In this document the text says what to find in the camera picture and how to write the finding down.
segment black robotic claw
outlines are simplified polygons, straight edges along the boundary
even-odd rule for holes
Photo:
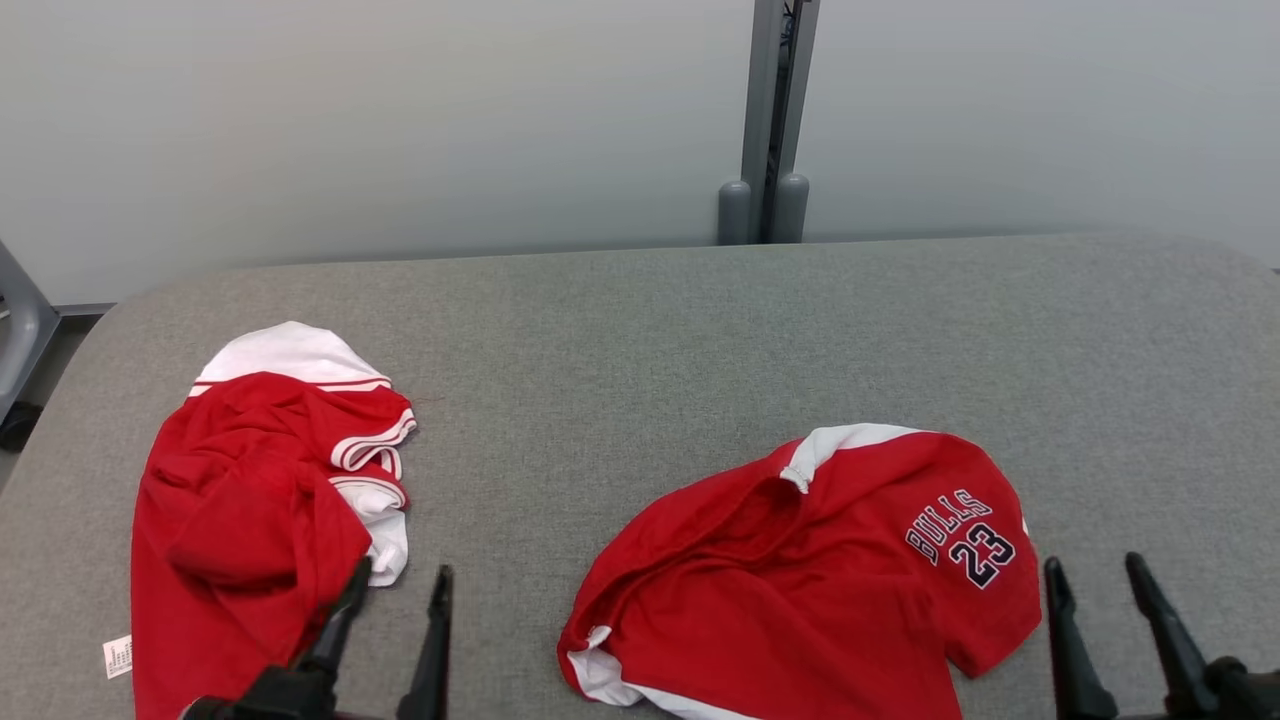
[[[338,682],[338,664],[347,647],[351,623],[364,606],[371,571],[370,560],[362,559],[342,596],[329,609],[319,638],[292,667],[273,665],[262,670],[244,697],[236,701],[202,697],[183,714],[183,720],[360,720],[356,715],[335,711],[338,698],[333,687]],[[398,720],[444,719],[452,597],[453,570],[440,565],[428,607],[431,624],[412,689],[396,714]]]
[[[1098,682],[1084,650],[1084,638],[1075,626],[1075,596],[1057,557],[1044,561],[1044,597],[1059,720],[1111,720],[1120,711],[1115,698]]]
[[[1125,570],[1138,610],[1151,623],[1165,671],[1167,715],[1144,720],[1280,720],[1280,673],[1252,675],[1234,657],[1204,665],[1204,656],[1137,552],[1125,556]],[[1098,682],[1075,625],[1075,597],[1057,557],[1044,562],[1053,694],[1059,720],[1111,720],[1115,700]]]
[[[1217,710],[1217,696],[1204,684],[1204,656],[1174,606],[1165,600],[1156,578],[1151,577],[1147,561],[1130,552],[1124,556],[1124,568],[1129,573],[1133,600],[1151,623],[1151,634],[1156,638],[1156,652],[1169,685],[1165,711],[1174,717],[1201,717],[1213,712]]]

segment bulls jersey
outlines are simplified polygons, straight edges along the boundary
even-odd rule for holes
[[[328,331],[233,341],[160,428],[133,523],[134,703],[239,697],[310,642],[364,555],[407,561],[408,401]]]
[[[681,717],[959,719],[1039,624],[1012,488],[960,438],[819,428],[659,498],[604,548],[557,647],[577,692]]]

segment white trim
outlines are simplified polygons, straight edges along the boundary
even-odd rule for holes
[[[316,386],[317,389],[323,389],[325,392],[365,392],[365,391],[370,391],[370,389],[378,389],[380,387],[385,387],[385,388],[390,389],[392,382],[389,379],[387,379],[387,378],[380,378],[380,379],[375,379],[375,380],[369,380],[367,383],[352,383],[352,384],[337,384],[337,386],[317,384]]]
[[[408,565],[403,492],[378,478],[339,475],[329,482],[369,532],[367,555],[374,560],[370,587],[394,583]]]
[[[370,478],[367,475],[337,475],[329,478],[329,483],[335,488],[364,487],[390,495],[396,500],[396,507],[404,507],[404,505],[408,503],[408,498],[404,496],[404,491],[399,486],[378,478]]]
[[[211,387],[214,387],[214,386],[216,386],[219,383],[228,382],[228,380],[218,380],[218,382],[196,380],[196,382],[200,382],[200,383],[204,383],[204,384],[191,386],[191,391],[187,393],[187,397],[197,397],[197,396],[205,395],[205,392],[209,391],[209,388],[211,388]],[[379,380],[370,380],[367,383],[338,384],[338,386],[311,386],[311,387],[314,387],[316,389],[323,389],[325,392],[367,392],[370,389],[378,389],[380,387],[385,387],[385,388],[390,389],[392,382],[388,380],[388,379],[379,379]]]
[[[406,407],[390,428],[375,436],[352,436],[339,441],[329,454],[329,464],[344,470],[356,470],[369,461],[370,451],[399,445],[416,427],[413,409]]]
[[[879,425],[876,423],[858,423],[856,425],[835,425],[831,428],[818,428],[809,433],[795,452],[791,461],[782,469],[782,479],[791,480],[801,493],[809,493],[814,473],[818,468],[831,460],[831,456],[841,450],[852,450],[868,445],[879,445],[891,439],[923,433],[914,428],[901,428],[899,425]]]
[[[390,475],[399,482],[402,479],[399,451],[394,447],[383,447],[379,448],[375,455],[378,456],[378,464],[383,468],[383,470],[390,473]]]
[[[337,334],[289,320],[228,342],[196,382],[215,383],[264,372],[315,386],[387,380]]]
[[[690,697],[681,697],[676,693],[668,693],[632,683],[627,684],[636,691],[640,691],[640,694],[645,696],[649,702],[657,705],[667,712],[671,712],[676,717],[684,717],[685,720],[756,720],[750,715],[742,715],[741,712],[733,712],[732,710],[707,705],[705,702],[699,702]]]
[[[622,662],[600,647],[612,632],[613,628],[608,625],[596,625],[588,634],[586,650],[564,653],[568,664],[573,666],[577,687],[584,696],[617,706],[635,705],[640,698],[648,698],[667,712],[686,720],[755,720],[732,710],[625,682]]]

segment garment label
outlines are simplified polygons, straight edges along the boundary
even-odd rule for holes
[[[133,670],[133,635],[102,643],[102,657],[106,660],[108,680]]]

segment gray tabletop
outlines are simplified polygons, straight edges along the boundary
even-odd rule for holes
[[[127,717],[101,643],[155,432],[233,337],[333,329],[415,404],[411,561],[357,621],[342,706],[389,716],[440,561],[456,717],[653,717],[588,703],[554,644],[600,548],[658,496],[819,425],[983,446],[1060,555],[1126,711],[1164,692],[1128,594],[1146,553],[1208,656],[1280,665],[1280,288],[1224,247],[1055,236],[582,252],[220,273],[113,310],[0,492],[0,716]],[[1048,717],[1047,635],[970,717]]]

